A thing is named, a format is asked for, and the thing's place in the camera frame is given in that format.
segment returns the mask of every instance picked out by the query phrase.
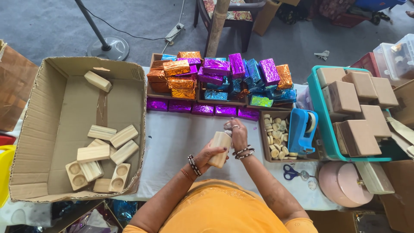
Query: woman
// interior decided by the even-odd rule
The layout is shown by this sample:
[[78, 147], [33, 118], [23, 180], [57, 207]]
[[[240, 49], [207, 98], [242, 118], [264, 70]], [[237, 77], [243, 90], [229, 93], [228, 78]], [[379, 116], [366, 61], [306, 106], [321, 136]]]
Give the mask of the woman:
[[198, 177], [197, 170], [201, 174], [206, 172], [210, 167], [207, 161], [229, 149], [211, 148], [210, 141], [194, 158], [195, 166], [188, 163], [178, 171], [136, 212], [123, 233], [317, 233], [292, 194], [254, 155], [250, 155], [252, 149], [248, 149], [246, 127], [238, 119], [232, 119], [230, 124], [234, 151], [243, 150], [236, 157], [243, 163], [263, 199], [229, 181], [193, 183]]

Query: woman's right hand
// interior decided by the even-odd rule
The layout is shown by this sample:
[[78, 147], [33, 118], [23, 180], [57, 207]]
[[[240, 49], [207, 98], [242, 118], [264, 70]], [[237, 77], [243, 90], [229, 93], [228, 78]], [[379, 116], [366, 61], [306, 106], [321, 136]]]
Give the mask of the woman's right hand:
[[233, 131], [232, 139], [234, 151], [239, 152], [247, 147], [247, 128], [238, 119], [231, 118], [226, 124], [229, 122]]

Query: power strip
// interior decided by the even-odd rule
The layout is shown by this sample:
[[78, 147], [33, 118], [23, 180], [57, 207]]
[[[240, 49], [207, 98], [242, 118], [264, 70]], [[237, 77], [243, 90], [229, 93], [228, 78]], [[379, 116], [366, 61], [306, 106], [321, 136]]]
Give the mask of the power strip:
[[165, 42], [173, 41], [183, 29], [184, 29], [184, 25], [182, 23], [177, 23], [177, 25], [165, 37], [166, 38]]

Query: purple foil wrap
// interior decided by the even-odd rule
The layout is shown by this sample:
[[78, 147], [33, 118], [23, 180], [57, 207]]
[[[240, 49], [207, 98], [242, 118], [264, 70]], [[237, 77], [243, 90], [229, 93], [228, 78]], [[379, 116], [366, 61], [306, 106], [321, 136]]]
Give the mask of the purple foil wrap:
[[193, 102], [191, 114], [212, 117], [214, 116], [214, 104]]
[[241, 119], [246, 119], [250, 121], [258, 121], [259, 120], [259, 110], [247, 107], [238, 107], [237, 109], [237, 117]]
[[230, 62], [215, 59], [204, 60], [204, 72], [213, 75], [230, 75]]
[[236, 117], [236, 106], [217, 104], [216, 113], [214, 115], [218, 117]]
[[170, 100], [168, 103], [169, 112], [180, 112], [180, 113], [191, 113], [191, 104], [193, 102], [190, 100]]
[[177, 58], [177, 61], [187, 60], [190, 65], [201, 65], [200, 58]]
[[188, 73], [174, 75], [174, 76], [196, 75], [197, 73], [198, 73], [197, 66], [196, 65], [193, 65], [193, 66], [190, 66], [190, 71]]
[[147, 97], [147, 110], [168, 111], [168, 99]]
[[233, 79], [243, 78], [246, 71], [244, 69], [243, 59], [241, 59], [240, 53], [230, 54], [229, 61], [231, 72], [233, 73]]
[[276, 70], [276, 65], [274, 64], [273, 58], [262, 60], [259, 62], [263, 72], [263, 81], [265, 86], [277, 85], [279, 84], [280, 77]]
[[212, 75], [212, 74], [206, 74], [204, 73], [204, 68], [200, 67], [200, 70], [198, 71], [198, 80], [203, 83], [212, 83], [217, 86], [221, 86], [223, 84], [223, 78], [222, 75]]

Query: bangle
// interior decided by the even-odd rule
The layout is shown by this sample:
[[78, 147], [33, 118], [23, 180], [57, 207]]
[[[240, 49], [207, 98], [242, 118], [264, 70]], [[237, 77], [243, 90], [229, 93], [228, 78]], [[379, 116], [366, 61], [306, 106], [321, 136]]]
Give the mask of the bangle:
[[241, 151], [239, 151], [239, 152], [233, 152], [233, 155], [238, 155], [238, 154], [240, 154], [241, 152], [244, 152], [244, 151], [246, 151], [247, 149], [250, 149], [252, 147], [252, 145], [247, 145], [247, 147], [246, 148], [244, 148], [243, 150], [241, 150]]
[[188, 162], [190, 163], [191, 168], [193, 169], [194, 173], [197, 175], [197, 177], [201, 176], [201, 172], [198, 170], [197, 166], [195, 165], [195, 162], [193, 160], [193, 156], [189, 155], [188, 157]]
[[255, 152], [255, 149], [254, 149], [254, 148], [249, 148], [249, 150], [250, 150], [250, 152], [249, 152], [248, 154], [243, 155], [243, 156], [236, 156], [236, 157], [234, 157], [234, 158], [235, 158], [235, 159], [242, 159], [242, 158], [246, 158], [247, 156], [249, 156], [249, 155], [251, 155], [251, 154], [253, 154], [253, 153]]
[[184, 169], [181, 169], [181, 171], [184, 173], [184, 175], [190, 179], [192, 182], [194, 182], [194, 180], [191, 179], [191, 177], [184, 171]]

